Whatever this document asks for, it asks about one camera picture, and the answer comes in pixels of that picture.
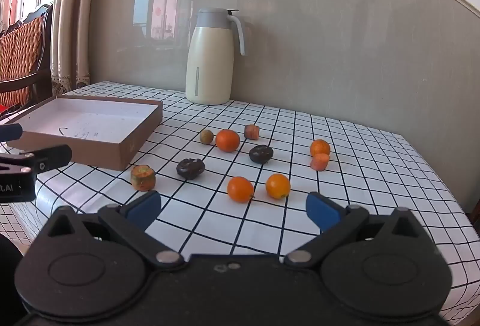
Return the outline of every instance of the orange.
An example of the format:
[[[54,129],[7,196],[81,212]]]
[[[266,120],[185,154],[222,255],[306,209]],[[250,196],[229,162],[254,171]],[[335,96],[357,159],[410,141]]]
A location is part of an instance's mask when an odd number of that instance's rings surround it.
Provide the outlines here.
[[[246,203],[253,197],[254,192],[254,186],[244,177],[234,177],[226,186],[226,193],[237,203]]]
[[[323,139],[317,139],[310,145],[310,155],[313,157],[315,154],[327,154],[330,155],[330,145]]]
[[[325,170],[330,161],[330,156],[328,154],[320,153],[315,154],[311,160],[310,167],[317,172]]]
[[[231,153],[240,145],[240,137],[235,131],[222,130],[218,132],[215,144],[220,150]]]
[[[281,199],[290,193],[290,181],[283,174],[272,174],[265,184],[267,193],[274,199]]]

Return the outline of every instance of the wooden chair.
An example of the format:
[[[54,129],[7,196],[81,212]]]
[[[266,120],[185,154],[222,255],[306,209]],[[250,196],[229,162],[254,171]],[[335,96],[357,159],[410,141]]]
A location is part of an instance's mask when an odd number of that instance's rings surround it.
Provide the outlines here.
[[[0,104],[27,108],[52,96],[52,5],[42,5],[0,32]]]
[[[477,202],[477,204],[475,205],[475,208],[473,209],[472,212],[470,212],[468,214],[469,216],[469,219],[470,219],[470,222],[471,224],[473,225],[473,227],[477,230],[477,232],[479,231],[479,217],[480,217],[480,200]]]

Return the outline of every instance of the orange cushion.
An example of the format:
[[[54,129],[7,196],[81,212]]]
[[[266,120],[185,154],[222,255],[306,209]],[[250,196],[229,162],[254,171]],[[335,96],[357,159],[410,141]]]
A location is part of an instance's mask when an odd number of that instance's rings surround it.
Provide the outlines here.
[[[0,38],[0,81],[25,77],[35,71],[42,49],[43,16]],[[7,108],[30,98],[30,87],[0,93],[0,104]]]

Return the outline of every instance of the blue gripper pad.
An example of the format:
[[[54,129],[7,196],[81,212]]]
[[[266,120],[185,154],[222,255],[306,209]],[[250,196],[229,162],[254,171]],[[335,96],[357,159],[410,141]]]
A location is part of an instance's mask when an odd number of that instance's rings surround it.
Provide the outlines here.
[[[160,193],[150,191],[131,203],[124,205],[119,212],[129,222],[145,231],[155,218],[160,215],[161,210],[162,198]]]
[[[344,208],[318,192],[310,192],[305,203],[307,216],[321,231],[336,225],[346,214]]]
[[[0,142],[16,141],[22,134],[22,126],[17,123],[0,126]]]

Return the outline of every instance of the white tablecloth with black grid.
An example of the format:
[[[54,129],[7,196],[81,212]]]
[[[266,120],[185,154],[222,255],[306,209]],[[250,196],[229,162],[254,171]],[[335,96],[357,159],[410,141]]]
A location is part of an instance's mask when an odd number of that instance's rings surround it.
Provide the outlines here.
[[[239,101],[201,106],[189,102],[183,92],[112,82],[69,94],[163,101],[162,124],[131,163],[148,164],[157,172],[162,213],[147,233],[185,258],[192,253],[283,256],[319,234],[305,212],[308,192],[319,191],[342,206],[359,204],[372,214],[410,208],[452,270],[453,288],[441,314],[454,324],[480,303],[479,237],[440,178],[401,135]],[[260,139],[246,141],[243,129],[252,123],[260,126]],[[224,153],[201,144],[198,133],[205,127],[215,134],[225,128],[238,132],[238,150]],[[323,172],[309,167],[309,146],[318,138],[332,146]],[[273,159],[263,166],[250,161],[248,152],[255,144],[273,147]],[[1,150],[15,153],[6,144]],[[184,181],[175,170],[184,158],[203,159],[206,171]],[[284,200],[266,194],[265,182],[273,173],[289,176],[292,191]],[[227,183],[234,176],[254,184],[255,195],[248,204],[227,196]],[[130,168],[118,172],[76,163],[40,174],[34,202],[2,207],[1,230],[26,242],[61,205],[93,213],[112,202],[126,204],[142,194],[129,180]]]

